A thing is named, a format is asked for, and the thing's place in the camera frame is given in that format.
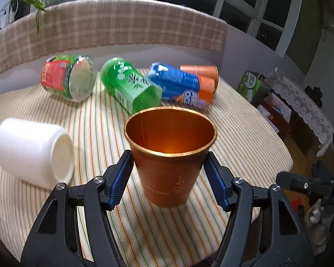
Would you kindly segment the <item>red cardboard box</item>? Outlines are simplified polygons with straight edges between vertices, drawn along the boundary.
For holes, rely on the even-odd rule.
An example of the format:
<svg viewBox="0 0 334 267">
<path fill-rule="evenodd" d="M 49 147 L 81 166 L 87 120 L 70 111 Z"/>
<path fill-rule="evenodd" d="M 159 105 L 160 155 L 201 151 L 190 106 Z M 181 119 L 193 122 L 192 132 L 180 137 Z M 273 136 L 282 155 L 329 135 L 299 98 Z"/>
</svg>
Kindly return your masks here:
<svg viewBox="0 0 334 267">
<path fill-rule="evenodd" d="M 291 109 L 275 93 L 270 92 L 256 108 L 275 133 L 284 140 L 290 126 Z"/>
</svg>

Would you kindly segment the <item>green white paper bag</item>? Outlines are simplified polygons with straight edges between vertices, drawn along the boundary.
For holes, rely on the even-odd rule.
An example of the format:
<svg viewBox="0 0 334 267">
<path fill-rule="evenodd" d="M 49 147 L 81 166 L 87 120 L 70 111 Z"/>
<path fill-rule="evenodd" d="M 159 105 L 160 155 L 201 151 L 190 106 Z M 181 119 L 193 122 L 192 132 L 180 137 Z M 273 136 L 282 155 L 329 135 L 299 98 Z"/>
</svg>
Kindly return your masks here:
<svg viewBox="0 0 334 267">
<path fill-rule="evenodd" d="M 263 72 L 246 71 L 236 91 L 251 103 L 265 79 Z"/>
</svg>

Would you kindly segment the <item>grapefruit label clear bottle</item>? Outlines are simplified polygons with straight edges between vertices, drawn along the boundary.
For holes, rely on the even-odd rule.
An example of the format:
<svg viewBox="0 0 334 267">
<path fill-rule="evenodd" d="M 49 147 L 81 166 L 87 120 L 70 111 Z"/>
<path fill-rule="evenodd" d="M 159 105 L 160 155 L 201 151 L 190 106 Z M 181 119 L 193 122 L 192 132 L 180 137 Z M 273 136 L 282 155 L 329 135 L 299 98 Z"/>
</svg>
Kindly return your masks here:
<svg viewBox="0 0 334 267">
<path fill-rule="evenodd" d="M 75 103 L 86 100 L 95 87 L 97 71 L 88 55 L 54 55 L 40 72 L 43 88 Z"/>
</svg>

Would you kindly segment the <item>green plastic bottle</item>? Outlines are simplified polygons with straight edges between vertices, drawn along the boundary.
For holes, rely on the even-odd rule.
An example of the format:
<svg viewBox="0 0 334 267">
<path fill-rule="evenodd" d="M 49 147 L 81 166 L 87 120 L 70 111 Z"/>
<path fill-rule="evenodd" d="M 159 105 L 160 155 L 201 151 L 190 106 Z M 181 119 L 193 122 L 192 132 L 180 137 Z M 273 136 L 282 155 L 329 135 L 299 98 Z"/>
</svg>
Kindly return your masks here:
<svg viewBox="0 0 334 267">
<path fill-rule="evenodd" d="M 101 82 L 129 115 L 160 105 L 162 88 L 120 57 L 105 62 Z"/>
</svg>

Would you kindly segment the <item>orange patterned paper cup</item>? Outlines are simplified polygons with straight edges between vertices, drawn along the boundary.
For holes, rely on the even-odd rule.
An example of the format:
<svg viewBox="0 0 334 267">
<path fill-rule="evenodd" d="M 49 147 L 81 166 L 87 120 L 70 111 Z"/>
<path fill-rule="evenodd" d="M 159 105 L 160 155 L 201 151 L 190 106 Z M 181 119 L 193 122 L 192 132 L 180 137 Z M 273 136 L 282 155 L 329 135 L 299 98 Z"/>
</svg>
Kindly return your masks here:
<svg viewBox="0 0 334 267">
<path fill-rule="evenodd" d="M 187 202 L 217 130 L 197 111 L 163 106 L 129 117 L 124 134 L 145 196 L 173 208 Z"/>
</svg>

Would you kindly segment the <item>brown plaid blanket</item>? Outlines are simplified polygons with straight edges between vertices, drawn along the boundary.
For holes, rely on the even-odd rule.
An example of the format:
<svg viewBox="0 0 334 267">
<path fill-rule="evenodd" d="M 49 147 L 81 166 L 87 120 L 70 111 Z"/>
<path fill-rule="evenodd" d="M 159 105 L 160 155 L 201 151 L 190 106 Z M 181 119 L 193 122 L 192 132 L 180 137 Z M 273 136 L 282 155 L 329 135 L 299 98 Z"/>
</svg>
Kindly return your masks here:
<svg viewBox="0 0 334 267">
<path fill-rule="evenodd" d="M 221 52 L 225 21 L 154 0 L 76 0 L 0 30 L 0 75 L 44 56 L 115 45 L 172 45 Z"/>
</svg>

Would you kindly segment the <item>plain orange paper cup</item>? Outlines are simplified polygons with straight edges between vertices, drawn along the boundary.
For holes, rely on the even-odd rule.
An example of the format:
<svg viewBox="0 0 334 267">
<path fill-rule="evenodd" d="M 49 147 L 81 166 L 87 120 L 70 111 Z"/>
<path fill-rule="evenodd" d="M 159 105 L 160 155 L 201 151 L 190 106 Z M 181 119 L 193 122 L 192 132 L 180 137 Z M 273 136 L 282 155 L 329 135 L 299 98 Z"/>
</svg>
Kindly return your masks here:
<svg viewBox="0 0 334 267">
<path fill-rule="evenodd" d="M 215 88 L 218 87 L 219 73 L 216 66 L 180 65 L 179 69 L 197 76 L 211 78 L 215 82 Z"/>
</svg>

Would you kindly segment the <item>white plastic cup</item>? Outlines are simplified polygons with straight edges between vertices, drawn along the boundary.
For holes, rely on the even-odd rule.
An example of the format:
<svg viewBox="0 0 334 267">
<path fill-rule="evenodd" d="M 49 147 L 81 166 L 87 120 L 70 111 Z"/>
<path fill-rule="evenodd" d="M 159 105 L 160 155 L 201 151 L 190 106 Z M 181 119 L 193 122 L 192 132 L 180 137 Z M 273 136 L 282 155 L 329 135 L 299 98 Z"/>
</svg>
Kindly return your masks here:
<svg viewBox="0 0 334 267">
<path fill-rule="evenodd" d="M 5 119 L 0 124 L 0 166 L 45 189 L 69 184 L 75 169 L 72 139 L 59 125 Z"/>
</svg>

